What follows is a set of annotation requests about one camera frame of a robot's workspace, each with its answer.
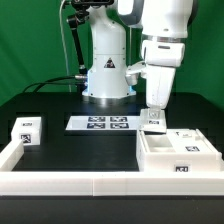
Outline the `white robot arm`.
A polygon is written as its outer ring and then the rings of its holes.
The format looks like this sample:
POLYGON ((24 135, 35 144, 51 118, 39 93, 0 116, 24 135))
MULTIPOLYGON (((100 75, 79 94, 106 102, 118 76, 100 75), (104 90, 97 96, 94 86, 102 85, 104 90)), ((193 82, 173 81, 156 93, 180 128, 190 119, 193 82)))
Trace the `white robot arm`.
POLYGON ((104 6, 90 8, 93 64, 83 95, 102 103, 123 100, 135 94, 132 87, 143 77, 146 105, 165 109, 197 0, 115 0, 112 6, 119 22, 104 6))

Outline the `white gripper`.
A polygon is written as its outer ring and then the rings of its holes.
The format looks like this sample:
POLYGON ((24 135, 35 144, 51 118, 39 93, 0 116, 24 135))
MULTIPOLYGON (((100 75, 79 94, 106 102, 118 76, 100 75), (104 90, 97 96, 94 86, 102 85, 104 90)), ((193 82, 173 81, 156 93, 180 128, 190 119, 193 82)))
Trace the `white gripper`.
POLYGON ((181 65, 185 51, 183 43, 144 40, 141 54, 145 62, 142 73, 146 78, 146 104, 149 116, 160 117, 170 97, 176 69, 181 65))

